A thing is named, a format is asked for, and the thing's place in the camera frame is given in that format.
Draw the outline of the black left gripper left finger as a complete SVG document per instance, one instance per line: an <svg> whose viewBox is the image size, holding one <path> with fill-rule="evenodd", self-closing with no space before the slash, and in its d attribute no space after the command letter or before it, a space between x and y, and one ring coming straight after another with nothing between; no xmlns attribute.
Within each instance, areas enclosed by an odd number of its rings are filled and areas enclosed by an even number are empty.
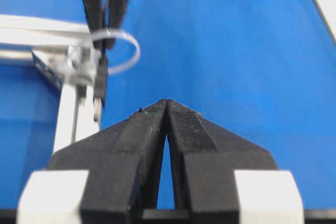
<svg viewBox="0 0 336 224"><path fill-rule="evenodd" d="M130 223L164 141L167 101L54 153L31 174L18 223Z"/></svg>

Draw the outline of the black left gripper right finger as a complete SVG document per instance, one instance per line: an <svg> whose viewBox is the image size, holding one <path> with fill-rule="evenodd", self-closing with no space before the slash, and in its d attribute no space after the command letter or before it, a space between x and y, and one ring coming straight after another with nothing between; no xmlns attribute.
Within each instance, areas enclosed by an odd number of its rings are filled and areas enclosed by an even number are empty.
<svg viewBox="0 0 336 224"><path fill-rule="evenodd" d="M173 100L166 116L175 205L192 223L304 223L293 175L269 151Z"/></svg>

